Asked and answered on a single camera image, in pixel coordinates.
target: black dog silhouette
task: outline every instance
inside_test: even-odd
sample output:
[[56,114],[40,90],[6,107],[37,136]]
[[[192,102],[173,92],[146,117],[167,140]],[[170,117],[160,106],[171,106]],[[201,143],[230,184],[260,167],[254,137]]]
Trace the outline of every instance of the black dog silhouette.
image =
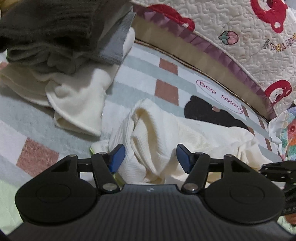
[[212,108],[212,105],[205,100],[197,96],[191,96],[190,101],[185,105],[184,115],[188,119],[210,122],[226,127],[238,126],[249,130],[241,120],[235,119],[227,111],[220,110],[216,112]]

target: ribbed black plastic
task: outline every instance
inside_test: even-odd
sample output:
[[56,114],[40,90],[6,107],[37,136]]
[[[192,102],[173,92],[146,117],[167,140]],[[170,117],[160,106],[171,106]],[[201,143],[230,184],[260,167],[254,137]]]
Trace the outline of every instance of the ribbed black plastic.
[[68,224],[23,223],[12,241],[288,241],[276,222],[243,226],[211,214],[196,195],[175,185],[125,185],[100,198],[94,209]]

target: black circular disk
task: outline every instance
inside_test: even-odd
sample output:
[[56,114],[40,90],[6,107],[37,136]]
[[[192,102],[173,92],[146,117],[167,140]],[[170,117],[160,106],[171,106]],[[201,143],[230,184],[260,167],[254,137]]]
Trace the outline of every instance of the black circular disk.
[[205,189],[205,202],[218,216],[241,224],[256,224],[275,219],[285,198],[272,182],[220,179]]
[[95,188],[70,173],[53,172],[22,186],[15,204],[32,223],[55,225],[72,221],[89,212],[96,201]]
[[64,184],[44,185],[36,192],[37,198],[42,202],[62,202],[71,194],[71,189]]
[[234,185],[230,188],[230,196],[238,203],[255,204],[264,198],[264,192],[251,185]]

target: dark gray cloth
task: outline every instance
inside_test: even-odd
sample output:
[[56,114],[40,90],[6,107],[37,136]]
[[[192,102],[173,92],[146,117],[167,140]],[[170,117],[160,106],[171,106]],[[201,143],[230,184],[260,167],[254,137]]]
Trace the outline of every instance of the dark gray cloth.
[[22,0],[0,20],[0,51],[49,42],[75,50],[97,47],[106,22],[129,0]]
[[29,66],[40,73],[72,74],[88,60],[120,65],[123,61],[123,44],[134,16],[135,13],[130,11],[118,20],[98,41],[94,51],[78,52],[46,42],[34,42],[9,48],[7,60]]

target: white sweater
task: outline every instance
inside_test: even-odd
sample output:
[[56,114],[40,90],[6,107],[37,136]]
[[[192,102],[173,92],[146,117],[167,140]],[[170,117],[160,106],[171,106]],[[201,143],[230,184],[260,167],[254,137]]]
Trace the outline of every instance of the white sweater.
[[[140,100],[110,140],[94,143],[92,150],[110,152],[119,143],[124,144],[126,156],[118,172],[129,184],[163,184],[168,178],[185,181],[188,175],[176,158],[178,144],[212,158],[232,154],[254,169],[271,163],[249,131],[176,117],[149,99]],[[209,182],[217,179],[217,173],[209,174]]]

